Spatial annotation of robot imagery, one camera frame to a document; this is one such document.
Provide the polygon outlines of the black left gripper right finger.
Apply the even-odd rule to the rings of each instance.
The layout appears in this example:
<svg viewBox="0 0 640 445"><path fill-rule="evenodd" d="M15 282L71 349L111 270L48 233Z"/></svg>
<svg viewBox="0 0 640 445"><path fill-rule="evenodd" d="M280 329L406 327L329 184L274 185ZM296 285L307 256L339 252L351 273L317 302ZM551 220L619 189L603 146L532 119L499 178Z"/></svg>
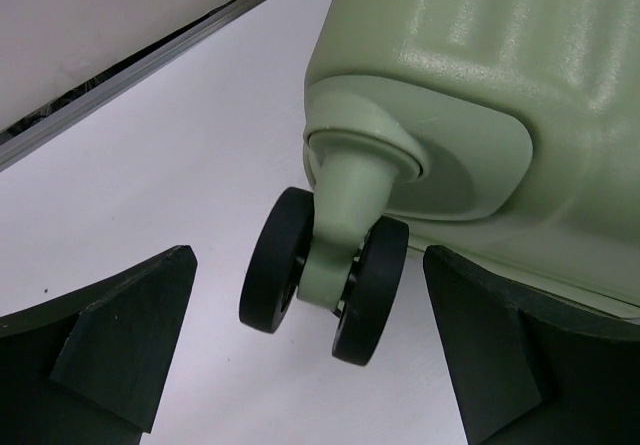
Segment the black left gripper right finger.
<svg viewBox="0 0 640 445"><path fill-rule="evenodd" d="M638 443L638 325L443 246L423 269L468 443Z"/></svg>

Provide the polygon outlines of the green hard-shell suitcase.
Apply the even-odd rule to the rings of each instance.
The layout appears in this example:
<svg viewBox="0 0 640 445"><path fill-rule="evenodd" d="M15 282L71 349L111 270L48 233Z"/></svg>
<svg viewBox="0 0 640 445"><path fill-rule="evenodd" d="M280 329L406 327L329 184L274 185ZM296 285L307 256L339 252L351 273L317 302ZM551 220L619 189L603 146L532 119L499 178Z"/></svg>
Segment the green hard-shell suitcase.
<svg viewBox="0 0 640 445"><path fill-rule="evenodd" d="M367 363L408 249L639 320L639 0L331 0L303 164L255 245L242 323L293 299Z"/></svg>

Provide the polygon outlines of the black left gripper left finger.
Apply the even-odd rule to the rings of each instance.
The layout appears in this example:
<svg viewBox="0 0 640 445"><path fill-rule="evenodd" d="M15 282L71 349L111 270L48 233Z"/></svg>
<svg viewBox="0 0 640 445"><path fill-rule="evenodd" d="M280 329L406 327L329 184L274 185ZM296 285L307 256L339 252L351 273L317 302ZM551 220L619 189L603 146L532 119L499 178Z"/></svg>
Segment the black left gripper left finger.
<svg viewBox="0 0 640 445"><path fill-rule="evenodd" d="M175 246L1 319L4 444L138 444L151 432L197 259Z"/></svg>

